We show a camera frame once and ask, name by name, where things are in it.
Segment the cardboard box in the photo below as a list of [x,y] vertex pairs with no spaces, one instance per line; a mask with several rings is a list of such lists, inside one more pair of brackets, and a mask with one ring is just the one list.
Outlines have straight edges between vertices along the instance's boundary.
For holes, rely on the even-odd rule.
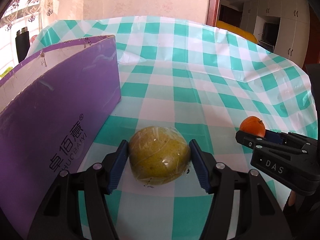
[[120,99],[114,36],[51,45],[0,80],[0,207],[23,238],[55,177],[77,171]]

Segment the black thermos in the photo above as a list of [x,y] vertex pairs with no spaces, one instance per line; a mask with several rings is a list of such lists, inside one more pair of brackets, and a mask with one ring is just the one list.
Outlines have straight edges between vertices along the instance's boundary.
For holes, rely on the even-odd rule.
[[30,48],[28,27],[24,27],[22,28],[21,31],[20,30],[17,31],[16,48],[17,48],[18,61],[20,63],[22,60],[26,58]]

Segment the orange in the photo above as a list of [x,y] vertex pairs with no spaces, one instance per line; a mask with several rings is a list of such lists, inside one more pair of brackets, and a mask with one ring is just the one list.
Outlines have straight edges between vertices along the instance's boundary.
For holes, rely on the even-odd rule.
[[244,119],[240,125],[240,131],[251,133],[260,137],[264,137],[266,134],[266,128],[262,120],[256,116],[249,116]]

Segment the white cabinet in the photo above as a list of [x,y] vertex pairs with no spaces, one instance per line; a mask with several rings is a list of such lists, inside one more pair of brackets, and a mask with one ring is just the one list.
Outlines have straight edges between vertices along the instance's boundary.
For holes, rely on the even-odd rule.
[[296,0],[282,0],[281,18],[296,20]]
[[303,67],[309,42],[310,24],[281,18],[274,53]]
[[257,21],[258,0],[251,1],[249,10],[249,19],[247,25],[247,32],[253,34]]
[[278,38],[274,51],[275,54],[287,59],[289,58],[292,49],[295,28],[295,20],[281,18]]
[[309,23],[310,13],[307,0],[282,0],[281,17]]
[[293,44],[289,55],[289,60],[299,67],[303,67],[309,42],[310,25],[296,21]]
[[302,67],[309,42],[310,14],[308,2],[306,0],[255,0],[246,2],[244,3],[240,28],[249,33],[255,33],[256,38],[261,38],[260,34],[263,32],[264,23],[274,23],[276,19],[274,17],[280,18],[274,53]]
[[281,0],[259,0],[258,16],[281,16]]
[[242,13],[241,23],[240,23],[240,29],[246,31],[247,25],[249,20],[249,14]]
[[268,16],[281,16],[281,0],[269,0]]
[[247,15],[249,15],[249,13],[250,13],[250,5],[251,5],[251,2],[249,1],[249,2],[245,2],[244,4],[243,4],[243,12],[242,12],[242,14],[247,14]]
[[244,3],[240,29],[253,34],[256,25],[257,11],[258,0]]
[[309,11],[309,3],[307,0],[297,0],[297,18],[296,20],[303,23],[310,22],[310,11]]
[[269,0],[259,0],[258,16],[268,16]]

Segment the plastic tablecloth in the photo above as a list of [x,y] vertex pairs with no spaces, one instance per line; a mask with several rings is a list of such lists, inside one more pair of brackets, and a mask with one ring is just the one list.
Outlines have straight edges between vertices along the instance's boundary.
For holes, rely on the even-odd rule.
[[[226,30],[166,17],[61,20],[47,26],[29,55],[60,41],[115,34],[122,100],[85,156],[85,170],[114,152],[139,129],[175,127],[196,139],[234,170],[247,172],[252,151],[235,140],[242,120],[261,118],[267,129],[316,138],[317,122],[308,76],[293,62]],[[290,190],[262,174],[281,207]],[[84,235],[90,237],[84,194]],[[199,239],[212,195],[195,171],[154,188],[135,181],[128,163],[119,186],[106,196],[121,240]],[[229,238],[235,235],[239,192],[235,191]]]

